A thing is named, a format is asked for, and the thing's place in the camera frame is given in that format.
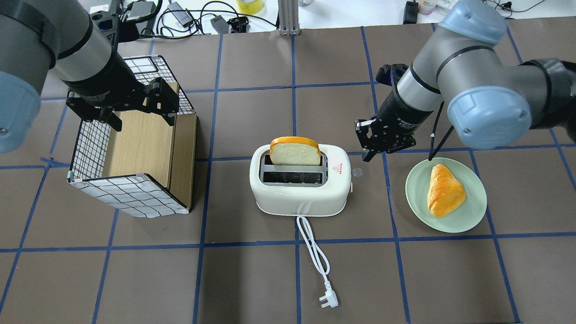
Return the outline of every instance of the white bottle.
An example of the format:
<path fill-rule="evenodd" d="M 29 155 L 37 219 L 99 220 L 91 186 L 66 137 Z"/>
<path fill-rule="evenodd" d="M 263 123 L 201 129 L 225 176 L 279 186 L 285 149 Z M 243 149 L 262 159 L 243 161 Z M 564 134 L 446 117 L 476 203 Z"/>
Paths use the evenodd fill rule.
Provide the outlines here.
<path fill-rule="evenodd" d="M 434 8 L 436 8 L 437 2 L 438 0 L 420 0 L 418 12 L 424 15 L 431 14 L 434 11 Z"/>

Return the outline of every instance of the blue cap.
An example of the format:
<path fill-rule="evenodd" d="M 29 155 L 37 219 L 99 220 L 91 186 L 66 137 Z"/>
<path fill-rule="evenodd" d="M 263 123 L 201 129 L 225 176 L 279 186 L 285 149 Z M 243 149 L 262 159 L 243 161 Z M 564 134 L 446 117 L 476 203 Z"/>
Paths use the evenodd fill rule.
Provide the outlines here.
<path fill-rule="evenodd" d="M 0 153 L 22 145 L 38 110 L 38 92 L 21 78 L 0 71 Z"/>
<path fill-rule="evenodd" d="M 496 10 L 478 0 L 461 0 L 438 24 L 481 42 L 498 44 L 506 33 L 506 22 Z"/>
<path fill-rule="evenodd" d="M 532 123 L 524 97 L 500 86 L 480 86 L 457 95 L 448 105 L 448 119 L 464 144 L 481 150 L 514 142 Z"/>

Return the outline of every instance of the bread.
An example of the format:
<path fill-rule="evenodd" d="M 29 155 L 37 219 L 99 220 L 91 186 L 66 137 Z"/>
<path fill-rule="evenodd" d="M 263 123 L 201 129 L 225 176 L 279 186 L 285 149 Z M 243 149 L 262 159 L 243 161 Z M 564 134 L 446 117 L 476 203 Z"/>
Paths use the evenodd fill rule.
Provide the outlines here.
<path fill-rule="evenodd" d="M 320 165 L 320 149 L 310 138 L 278 137 L 270 144 L 270 159 L 277 165 Z"/>
<path fill-rule="evenodd" d="M 432 168 L 430 189 L 428 190 L 428 209 L 432 216 L 441 218 L 455 211 L 466 200 L 466 191 L 443 164 Z"/>

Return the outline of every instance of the golden brown pastry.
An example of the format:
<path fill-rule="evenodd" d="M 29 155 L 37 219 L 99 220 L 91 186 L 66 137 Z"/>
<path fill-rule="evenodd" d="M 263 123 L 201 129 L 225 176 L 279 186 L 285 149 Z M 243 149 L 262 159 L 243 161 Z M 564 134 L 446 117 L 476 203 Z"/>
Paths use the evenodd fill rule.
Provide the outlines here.
<path fill-rule="evenodd" d="M 432 168 L 428 209 L 432 216 L 441 218 L 455 211 L 466 199 L 466 191 L 460 181 L 443 164 Z"/>

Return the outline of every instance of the plate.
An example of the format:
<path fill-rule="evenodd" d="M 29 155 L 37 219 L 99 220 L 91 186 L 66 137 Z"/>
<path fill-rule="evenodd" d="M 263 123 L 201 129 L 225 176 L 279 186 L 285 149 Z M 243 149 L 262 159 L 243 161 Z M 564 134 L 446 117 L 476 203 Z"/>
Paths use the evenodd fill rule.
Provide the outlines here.
<path fill-rule="evenodd" d="M 430 174 L 436 164 L 445 165 L 466 191 L 466 200 L 462 205 L 442 218 L 432 216 L 427 201 Z M 410 208 L 421 221 L 447 233 L 462 233 L 473 228 L 486 213 L 486 190 L 478 176 L 466 165 L 444 157 L 435 157 L 432 161 L 424 160 L 410 171 L 406 179 L 406 198 Z"/>

